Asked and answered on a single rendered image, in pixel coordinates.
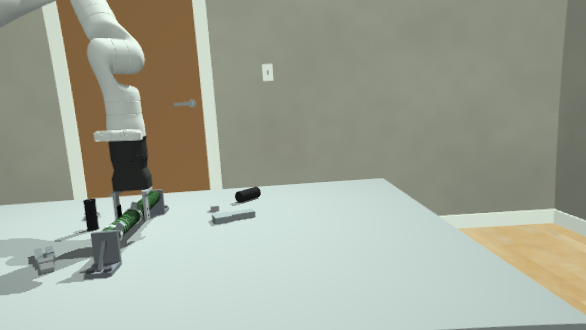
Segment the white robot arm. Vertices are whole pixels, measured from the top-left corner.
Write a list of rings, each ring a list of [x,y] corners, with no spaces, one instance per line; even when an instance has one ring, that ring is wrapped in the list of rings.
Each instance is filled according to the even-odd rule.
[[[0,28],[54,1],[57,0],[0,0]],[[106,0],[70,2],[91,41],[87,57],[103,94],[106,115],[142,113],[138,89],[120,84],[113,76],[142,70],[144,54],[140,45],[118,24]]]

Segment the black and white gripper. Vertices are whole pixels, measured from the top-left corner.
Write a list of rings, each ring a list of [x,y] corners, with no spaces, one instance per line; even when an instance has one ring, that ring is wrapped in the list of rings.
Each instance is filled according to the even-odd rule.
[[[147,135],[142,113],[106,115],[106,128],[120,130],[94,133],[94,141],[114,141],[108,143],[114,169],[113,192],[110,193],[110,197],[113,197],[115,220],[122,215],[119,194],[123,191],[142,190],[143,218],[146,221],[150,218],[148,193],[153,189],[151,172],[147,167]]]

